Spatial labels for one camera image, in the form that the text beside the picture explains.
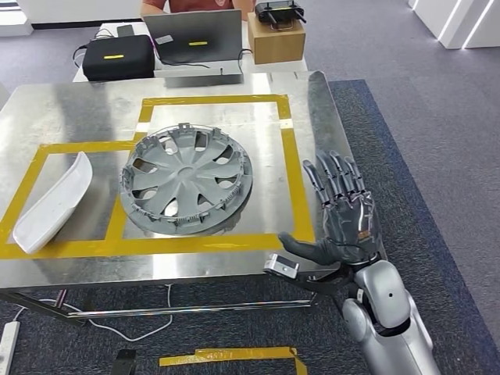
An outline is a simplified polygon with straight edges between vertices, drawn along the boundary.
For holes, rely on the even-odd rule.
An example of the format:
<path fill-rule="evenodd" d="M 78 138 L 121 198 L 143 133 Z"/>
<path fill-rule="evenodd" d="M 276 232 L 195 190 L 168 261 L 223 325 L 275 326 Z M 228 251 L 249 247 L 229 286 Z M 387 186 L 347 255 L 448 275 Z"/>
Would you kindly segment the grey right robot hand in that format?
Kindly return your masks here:
<path fill-rule="evenodd" d="M 278 238 L 284 250 L 321 266 L 358 266 L 380 254 L 382 239 L 377 210 L 356 162 L 334 150 L 320 150 L 316 157 L 326 183 L 309 160 L 302 166 L 321 201 L 324 236 L 311 243 L 281 233 Z"/>

